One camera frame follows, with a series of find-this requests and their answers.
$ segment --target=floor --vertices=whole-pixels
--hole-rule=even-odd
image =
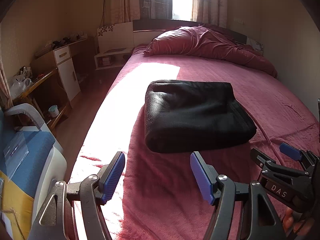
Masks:
[[[113,81],[121,68],[99,70],[82,88],[82,99],[72,109],[69,117],[56,126],[56,138],[63,148],[67,161],[65,181],[68,182],[78,153],[87,132]]]

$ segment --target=drawer handle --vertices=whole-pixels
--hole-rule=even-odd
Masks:
[[[74,80],[74,81],[76,81],[76,80],[77,80],[77,78],[76,78],[76,74],[75,74],[75,72],[74,72],[74,71],[72,72],[72,75],[73,75],[73,80]]]
[[[65,52],[65,53],[62,53],[61,55],[59,55],[59,57],[63,57],[63,56],[65,56],[65,55],[67,55],[66,52]]]

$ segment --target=chair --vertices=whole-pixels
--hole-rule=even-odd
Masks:
[[[27,115],[35,126],[14,129],[7,116],[15,114]],[[18,136],[17,133],[24,136],[29,153],[9,180],[4,149]],[[14,240],[28,238],[31,225],[51,186],[64,179],[67,162],[62,152],[61,145],[33,106],[21,104],[4,113],[0,110],[0,178],[4,180],[0,206],[6,211],[2,219]]]

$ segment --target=human hand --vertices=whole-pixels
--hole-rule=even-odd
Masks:
[[[287,232],[289,230],[289,228],[291,228],[294,223],[292,212],[293,212],[293,210],[291,208],[287,208],[287,210],[285,211],[285,216],[282,221],[282,226],[283,226],[283,229],[285,232]],[[300,226],[302,225],[303,222],[304,222],[304,220],[296,223],[293,227],[293,231],[296,232],[300,228]],[[300,231],[298,232],[297,235],[298,236],[305,236],[310,231],[314,222],[315,221],[313,218],[309,218],[308,221],[303,226],[303,228],[300,229]]]

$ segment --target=yellow fabric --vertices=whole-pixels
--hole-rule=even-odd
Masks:
[[[14,182],[12,182],[12,180],[9,181],[8,177],[2,171],[0,171],[0,177],[4,179],[1,209],[14,209],[24,239],[27,239],[31,229],[34,199],[26,193],[24,193]],[[13,240],[23,240],[23,237],[19,232],[14,215],[6,213],[6,216],[11,221]]]

